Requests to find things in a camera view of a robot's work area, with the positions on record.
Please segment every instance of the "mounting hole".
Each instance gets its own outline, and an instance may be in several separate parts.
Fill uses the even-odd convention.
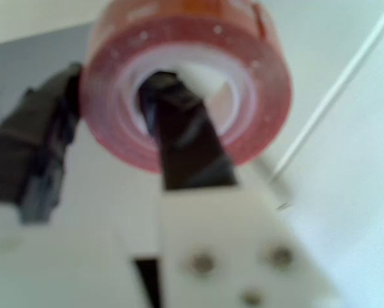
[[[259,290],[248,289],[241,296],[242,302],[249,307],[255,307],[262,304],[263,297]]]
[[[287,247],[278,247],[272,252],[270,258],[276,268],[284,270],[293,262],[293,253]]]
[[[215,269],[215,259],[207,252],[199,253],[192,256],[191,267],[196,274],[206,276]]]

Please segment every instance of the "thin wire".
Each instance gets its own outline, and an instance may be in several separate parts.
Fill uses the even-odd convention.
[[[289,146],[288,150],[284,153],[280,161],[277,163],[272,172],[272,179],[276,179],[279,175],[289,166],[290,162],[295,158],[305,142],[309,139],[311,134],[316,130],[316,127],[327,114],[329,109],[334,105],[339,96],[344,92],[345,88],[352,81],[353,77],[360,70],[365,63],[367,57],[371,54],[374,47],[377,46],[380,38],[384,34],[384,13],[376,23],[375,27],[366,38],[358,52],[352,57],[345,69],[340,74],[337,81],[326,92],[322,101],[312,113],[309,120],[303,126],[301,132]]]

